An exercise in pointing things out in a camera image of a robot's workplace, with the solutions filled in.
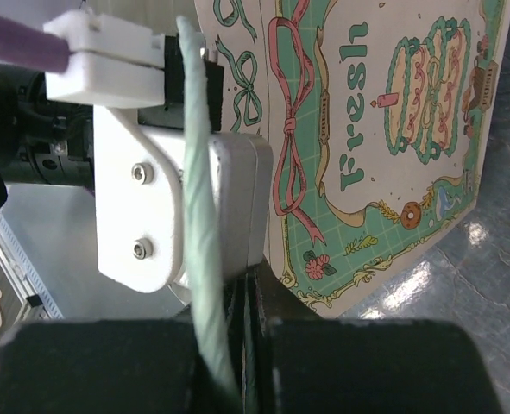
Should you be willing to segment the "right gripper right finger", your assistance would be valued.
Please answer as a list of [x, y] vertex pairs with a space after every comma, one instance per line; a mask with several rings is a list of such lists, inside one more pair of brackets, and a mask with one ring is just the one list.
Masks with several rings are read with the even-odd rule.
[[259, 413], [499, 413], [470, 336], [429, 319], [325, 319], [262, 263], [248, 275]]

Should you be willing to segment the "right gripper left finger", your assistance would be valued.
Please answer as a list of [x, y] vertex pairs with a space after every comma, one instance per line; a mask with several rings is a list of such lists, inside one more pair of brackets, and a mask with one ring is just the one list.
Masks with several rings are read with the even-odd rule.
[[191, 312], [20, 323], [0, 339], [0, 413], [240, 413], [211, 380]]

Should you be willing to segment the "green printed paper bag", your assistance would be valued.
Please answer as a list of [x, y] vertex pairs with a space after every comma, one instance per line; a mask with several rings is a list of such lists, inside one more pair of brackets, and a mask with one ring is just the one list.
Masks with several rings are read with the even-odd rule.
[[[339, 319], [475, 207], [510, 1], [198, 1], [222, 129], [274, 152], [266, 263]], [[243, 409], [256, 411], [248, 277]]]

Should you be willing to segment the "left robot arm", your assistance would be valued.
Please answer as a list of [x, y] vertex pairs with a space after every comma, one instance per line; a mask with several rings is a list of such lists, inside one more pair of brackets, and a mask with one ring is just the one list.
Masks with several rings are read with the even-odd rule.
[[0, 209], [10, 184], [93, 191], [93, 109], [47, 99], [43, 72], [0, 64]]

